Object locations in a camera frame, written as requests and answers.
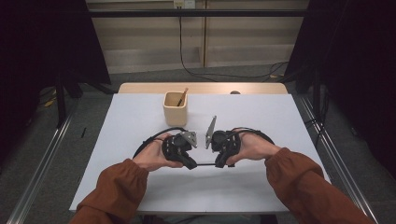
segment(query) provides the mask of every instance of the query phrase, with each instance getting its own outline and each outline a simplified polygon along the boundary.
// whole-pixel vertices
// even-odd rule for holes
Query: gray carpet
[[[270,68],[269,65],[257,65],[191,70],[196,73],[210,72],[245,76],[206,76],[216,81],[261,82],[267,77],[255,76],[267,74]],[[276,74],[282,74],[284,69],[285,66],[282,66]],[[119,74],[113,75],[111,79],[113,84],[108,87],[113,90],[117,90],[124,82],[209,81],[189,75],[184,70]],[[277,80],[278,77],[273,77],[268,81]],[[68,106],[77,104],[76,113],[26,216],[25,223],[67,223],[73,216],[68,208],[91,156],[112,99],[110,95],[104,95],[90,86],[82,84],[81,88],[84,90],[84,95],[80,100],[68,99],[67,101]],[[309,120],[299,101],[301,95],[295,93],[294,83],[288,83],[287,89],[293,94],[303,120]],[[56,105],[40,106],[37,109],[31,125],[3,166],[3,172],[0,175],[0,223],[7,222],[50,143],[57,123],[56,109]],[[330,109],[327,113],[326,130],[364,196],[370,202],[378,221],[394,223],[396,220],[394,213],[396,211],[396,181],[373,158],[364,140],[350,131],[349,122],[332,101],[330,101]],[[312,127],[308,128],[308,131],[315,141],[317,133]],[[335,186],[342,186],[340,177],[322,148],[323,146],[318,144],[318,153],[332,177],[332,182]],[[279,223],[295,223],[290,214],[279,214],[277,218]]]

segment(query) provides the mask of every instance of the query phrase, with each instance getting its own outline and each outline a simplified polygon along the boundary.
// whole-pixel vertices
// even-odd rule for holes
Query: sleeve
[[[129,159],[106,168],[70,223],[129,223],[146,192],[148,175]]]
[[[265,165],[276,196],[299,223],[373,223],[305,155],[282,148]]]

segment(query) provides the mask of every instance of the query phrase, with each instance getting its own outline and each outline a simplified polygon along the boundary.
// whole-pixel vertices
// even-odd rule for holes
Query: person
[[[135,158],[106,168],[94,189],[79,205],[70,223],[129,223],[145,194],[149,172],[182,167],[168,161],[162,134]],[[264,160],[276,196],[299,223],[374,223],[340,190],[323,178],[319,165],[304,154],[275,146],[254,133],[240,133],[241,149],[227,164]]]

